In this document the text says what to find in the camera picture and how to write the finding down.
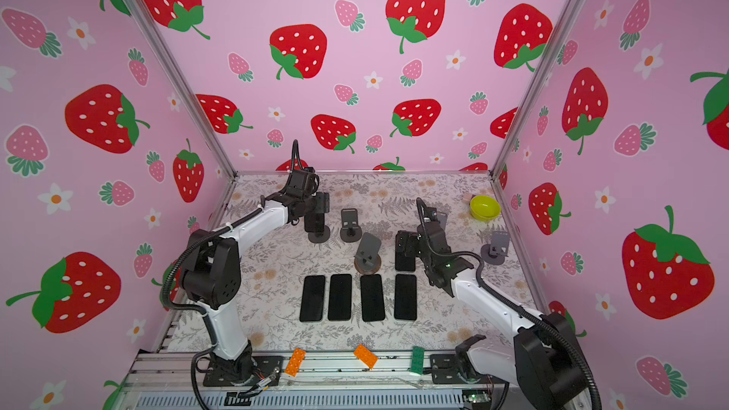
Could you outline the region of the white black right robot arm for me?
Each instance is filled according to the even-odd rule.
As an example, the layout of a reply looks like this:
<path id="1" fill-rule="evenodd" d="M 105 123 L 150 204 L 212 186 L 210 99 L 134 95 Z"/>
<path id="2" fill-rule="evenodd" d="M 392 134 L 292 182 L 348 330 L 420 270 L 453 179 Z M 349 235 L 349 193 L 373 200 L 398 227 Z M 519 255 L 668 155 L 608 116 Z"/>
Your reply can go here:
<path id="1" fill-rule="evenodd" d="M 535 409 L 566 409 L 603 402 L 587 358 L 568 320 L 524 307 L 483 277 L 485 260 L 475 252 L 454 252 L 440 222 L 415 232 L 399 231 L 396 254 L 423 262 L 428 283 L 465 303 L 511 341 L 507 352 L 481 336 L 459 353 L 465 374 L 492 376 L 516 385 Z"/>

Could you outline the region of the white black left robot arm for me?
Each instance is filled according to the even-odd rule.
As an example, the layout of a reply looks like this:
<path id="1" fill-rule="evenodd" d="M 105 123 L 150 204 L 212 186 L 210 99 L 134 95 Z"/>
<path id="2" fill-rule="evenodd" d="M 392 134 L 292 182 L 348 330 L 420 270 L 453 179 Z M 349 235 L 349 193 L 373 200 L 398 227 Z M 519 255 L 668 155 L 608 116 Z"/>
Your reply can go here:
<path id="1" fill-rule="evenodd" d="M 261 199 L 254 212 L 216 231 L 197 231 L 172 264 L 161 287 L 161 303 L 175 311 L 195 311 L 211 340 L 207 353 L 214 372 L 231 383 L 246 383 L 256 373 L 252 344 L 235 315 L 241 286 L 240 258 L 250 246 L 287 224 L 305 220 L 305 230 L 318 232 L 319 216 L 330 210 L 330 196 L 294 197 L 275 193 Z"/>

